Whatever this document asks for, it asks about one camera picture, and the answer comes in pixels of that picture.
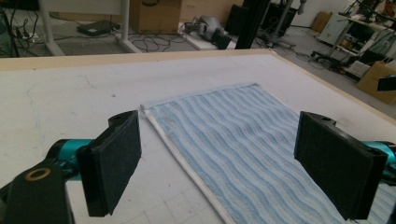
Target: gray floor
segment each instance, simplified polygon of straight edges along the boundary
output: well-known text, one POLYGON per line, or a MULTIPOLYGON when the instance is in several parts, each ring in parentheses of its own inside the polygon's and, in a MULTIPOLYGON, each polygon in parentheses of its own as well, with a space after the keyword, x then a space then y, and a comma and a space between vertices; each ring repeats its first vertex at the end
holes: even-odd
MULTIPOLYGON (((20 12, 16 14, 14 21, 17 24, 21 24, 25 18, 29 21, 34 21, 35 14, 31 12, 20 12)), ((26 26, 28 32, 32 32, 32 24, 26 26)), ((91 38, 77 32, 76 27, 81 24, 81 22, 52 19, 52 24, 56 42, 66 55, 125 53, 124 49, 122 49, 115 40, 114 34, 116 34, 117 31, 113 32, 111 35, 91 38)), ((50 53, 43 44, 42 36, 44 32, 41 20, 38 20, 35 32, 41 38, 37 39, 35 43, 30 43, 29 46, 22 42, 22 45, 25 48, 29 48, 27 50, 20 49, 20 55, 22 57, 50 56, 50 53)), ((367 105, 370 105, 384 114, 396 119, 396 104, 386 105, 376 100, 371 95, 357 89, 356 81, 352 78, 328 71, 323 66, 309 61, 307 55, 310 55, 313 50, 327 53, 330 49, 330 47, 318 42, 315 39, 316 35, 318 35, 318 33, 306 28, 290 27, 283 38, 293 42, 296 45, 294 50, 303 54, 297 55, 296 52, 279 46, 273 46, 273 51, 292 63, 299 65, 315 76, 331 83, 338 89, 349 93, 367 105)), ((197 50, 186 41, 186 36, 184 35, 139 35, 130 31, 129 39, 143 52, 197 50)), ((254 49, 266 48, 265 44, 262 44, 260 40, 255 41, 252 47, 254 49)), ((341 59, 345 58, 347 55, 343 52, 336 51, 333 56, 341 59)))

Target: wall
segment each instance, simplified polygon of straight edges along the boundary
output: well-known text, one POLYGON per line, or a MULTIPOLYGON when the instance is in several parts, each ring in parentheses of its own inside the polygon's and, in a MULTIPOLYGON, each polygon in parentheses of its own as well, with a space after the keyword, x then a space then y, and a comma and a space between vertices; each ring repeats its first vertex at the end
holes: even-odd
MULTIPOLYGON (((304 7, 304 14, 296 15, 291 25, 310 27, 318 12, 342 12, 346 5, 347 0, 307 0, 304 7)), ((298 8, 300 6, 300 0, 294 0, 291 6, 298 8)))

